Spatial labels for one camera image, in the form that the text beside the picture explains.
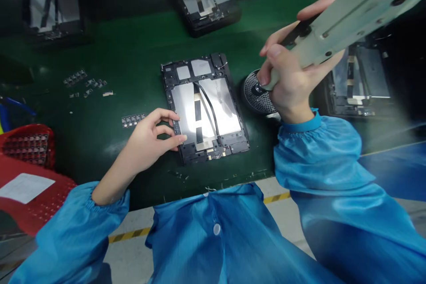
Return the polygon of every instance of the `finger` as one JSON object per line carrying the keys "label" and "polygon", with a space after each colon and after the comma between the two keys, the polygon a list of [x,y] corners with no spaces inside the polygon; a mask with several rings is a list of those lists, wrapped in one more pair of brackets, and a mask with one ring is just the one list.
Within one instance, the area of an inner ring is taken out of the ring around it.
{"label": "finger", "polygon": [[272,45],[268,50],[268,60],[272,64],[272,67],[281,74],[283,72],[302,71],[297,58],[279,44]]}
{"label": "finger", "polygon": [[170,136],[174,136],[174,130],[168,126],[162,125],[162,126],[156,126],[155,127],[156,134],[168,134]]}
{"label": "finger", "polygon": [[161,119],[155,121],[155,124],[158,124],[160,122],[167,122],[169,124],[172,123],[171,126],[173,125],[173,120],[169,119],[169,118],[166,118],[166,117],[161,117]]}
{"label": "finger", "polygon": [[168,150],[172,150],[177,146],[181,145],[183,142],[186,141],[187,138],[188,137],[186,135],[175,135],[166,140],[159,141],[158,143],[160,143],[161,151],[165,153]]}
{"label": "finger", "polygon": [[271,69],[272,64],[269,62],[268,59],[266,59],[256,75],[260,85],[267,85],[271,81]]}
{"label": "finger", "polygon": [[285,39],[286,36],[297,26],[299,21],[293,22],[292,24],[289,24],[288,26],[278,30],[277,32],[272,33],[269,38],[266,40],[265,45],[263,46],[262,50],[260,51],[260,56],[266,56],[266,53],[268,52],[269,48],[276,43],[281,43]]}
{"label": "finger", "polygon": [[335,0],[318,0],[317,2],[300,10],[297,14],[297,19],[303,21],[312,18],[313,16],[327,9],[328,6],[331,5],[334,1]]}
{"label": "finger", "polygon": [[161,122],[161,118],[170,118],[175,121],[179,121],[180,117],[174,113],[172,110],[166,110],[166,109],[155,109],[152,111],[148,116],[146,117],[147,121],[151,122],[152,124],[158,124]]}
{"label": "finger", "polygon": [[318,83],[321,82],[322,79],[325,78],[325,76],[334,69],[337,63],[342,59],[343,54],[345,53],[345,50],[342,50],[338,53],[336,53],[334,56],[332,56],[327,61],[317,65],[317,66],[308,66],[304,69],[304,71],[308,74],[308,76],[311,78],[311,83],[313,86],[317,86]]}

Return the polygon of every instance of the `wrist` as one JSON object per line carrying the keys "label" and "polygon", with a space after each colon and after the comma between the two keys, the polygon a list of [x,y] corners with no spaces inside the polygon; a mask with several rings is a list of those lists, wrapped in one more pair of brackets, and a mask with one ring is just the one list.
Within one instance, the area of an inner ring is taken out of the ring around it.
{"label": "wrist", "polygon": [[296,106],[277,106],[281,119],[288,124],[300,124],[311,121],[314,114],[309,106],[309,100]]}

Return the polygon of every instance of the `green workbench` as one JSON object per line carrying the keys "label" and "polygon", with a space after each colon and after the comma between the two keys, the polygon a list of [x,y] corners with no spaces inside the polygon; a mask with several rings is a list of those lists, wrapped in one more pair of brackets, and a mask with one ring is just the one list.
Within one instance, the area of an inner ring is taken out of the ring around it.
{"label": "green workbench", "polygon": [[[93,44],[36,54],[20,37],[2,39],[0,53],[31,65],[35,84],[3,86],[3,94],[25,98],[38,112],[36,122],[56,137],[56,169],[78,184],[100,180],[132,133],[121,117],[167,108],[160,64],[222,52],[235,85],[264,58],[267,37],[293,22],[297,12],[316,0],[242,0],[242,18],[198,39],[186,33],[175,12],[120,19],[89,26]],[[83,98],[82,83],[66,88],[63,79],[83,68],[88,79],[104,79],[113,96],[95,89]],[[49,89],[46,95],[34,92]],[[79,98],[69,98],[71,93]],[[168,152],[130,185],[131,209],[178,200],[274,175],[273,146],[277,121],[250,113],[240,101],[251,149],[238,155],[183,167],[179,154]]]}

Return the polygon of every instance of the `white sticker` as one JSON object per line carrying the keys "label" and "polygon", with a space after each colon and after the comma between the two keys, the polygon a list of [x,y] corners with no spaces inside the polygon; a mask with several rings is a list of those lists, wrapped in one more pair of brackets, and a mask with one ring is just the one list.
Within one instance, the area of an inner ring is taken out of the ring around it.
{"label": "white sticker", "polygon": [[0,189],[0,197],[27,204],[53,183],[54,180],[45,177],[21,173]]}

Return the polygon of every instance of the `right hand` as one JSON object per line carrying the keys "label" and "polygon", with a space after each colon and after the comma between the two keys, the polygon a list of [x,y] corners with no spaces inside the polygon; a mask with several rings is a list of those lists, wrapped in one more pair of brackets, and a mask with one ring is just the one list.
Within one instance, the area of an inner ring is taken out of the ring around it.
{"label": "right hand", "polygon": [[[298,20],[307,20],[324,11],[335,0],[318,0],[297,14]],[[280,73],[280,80],[275,85],[270,98],[283,121],[287,123],[303,123],[313,118],[309,107],[309,95],[320,81],[336,66],[343,57],[343,51],[335,54],[320,65],[311,65],[303,70],[297,58],[281,43],[285,37],[296,27],[296,21],[277,32],[273,33],[260,51],[261,56],[266,56],[262,68],[257,73],[261,85],[266,85],[271,80],[271,70],[275,68]]]}

